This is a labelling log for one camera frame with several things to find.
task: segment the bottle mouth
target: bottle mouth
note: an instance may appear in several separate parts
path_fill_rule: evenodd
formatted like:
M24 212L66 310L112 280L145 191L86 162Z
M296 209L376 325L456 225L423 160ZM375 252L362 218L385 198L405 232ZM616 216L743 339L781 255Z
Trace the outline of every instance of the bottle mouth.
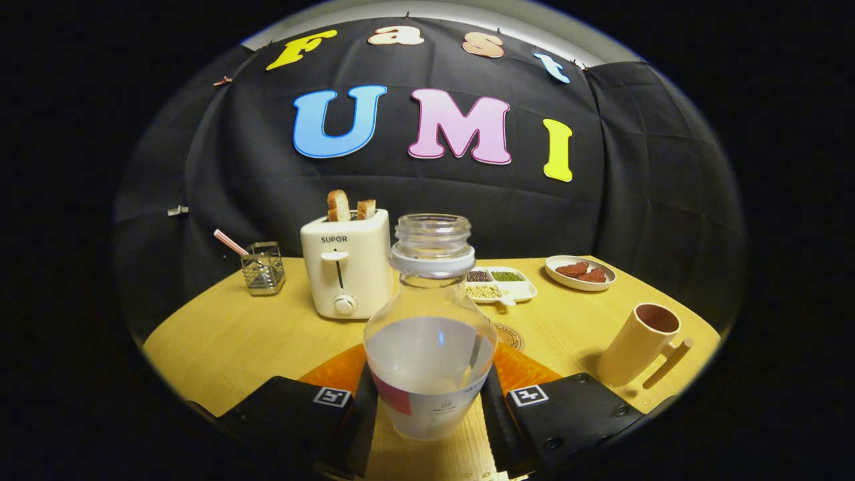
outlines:
M409 214L398 218L397 250L412 258L456 258L469 253L472 226L451 214Z

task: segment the pink letter m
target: pink letter m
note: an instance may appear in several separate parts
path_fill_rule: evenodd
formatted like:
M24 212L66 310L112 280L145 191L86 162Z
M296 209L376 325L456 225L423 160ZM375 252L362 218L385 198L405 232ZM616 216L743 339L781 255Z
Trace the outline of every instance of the pink letter m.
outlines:
M472 150L473 159L483 163L510 163L510 153L504 142L504 114L510 110L507 102L481 97L469 114L463 116L451 95L444 90L420 88L412 95L422 110L419 136L409 149L411 156L442 157L445 149L438 142L441 128L454 157L462 157L478 134L478 145Z

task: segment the red food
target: red food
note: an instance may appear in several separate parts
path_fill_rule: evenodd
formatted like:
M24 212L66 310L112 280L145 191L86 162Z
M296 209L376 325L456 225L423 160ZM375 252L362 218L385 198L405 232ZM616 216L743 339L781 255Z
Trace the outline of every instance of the red food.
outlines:
M580 281L587 282L605 282L605 272L602 269L597 268L576 278Z
M561 267L555 269L555 271L558 274L561 274L562 276L578 277L578 276L581 276L582 274L585 274L587 272L587 266L588 266L587 262L580 262L577 264L568 264L568 265L561 266Z

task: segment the pink striped straw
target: pink striped straw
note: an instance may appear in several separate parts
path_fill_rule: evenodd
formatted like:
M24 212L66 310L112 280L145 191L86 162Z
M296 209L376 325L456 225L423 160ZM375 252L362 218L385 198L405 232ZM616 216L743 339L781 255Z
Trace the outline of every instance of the pink striped straw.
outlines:
M222 242L223 244L229 246L230 249L237 252L238 254L242 256L250 255L249 252L245 251L243 247L239 246L234 240L229 239L228 236L223 234L222 231L220 231L219 229L214 231L214 237L219 239L220 242Z

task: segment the metal pen holder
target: metal pen holder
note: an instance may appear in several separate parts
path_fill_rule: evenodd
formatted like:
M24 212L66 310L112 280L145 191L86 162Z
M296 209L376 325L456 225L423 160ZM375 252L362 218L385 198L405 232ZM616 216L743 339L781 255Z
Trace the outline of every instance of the metal pen holder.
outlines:
M256 242L246 250L250 254L240 256L240 264L250 294L279 293L285 283L285 267L282 265L279 242Z

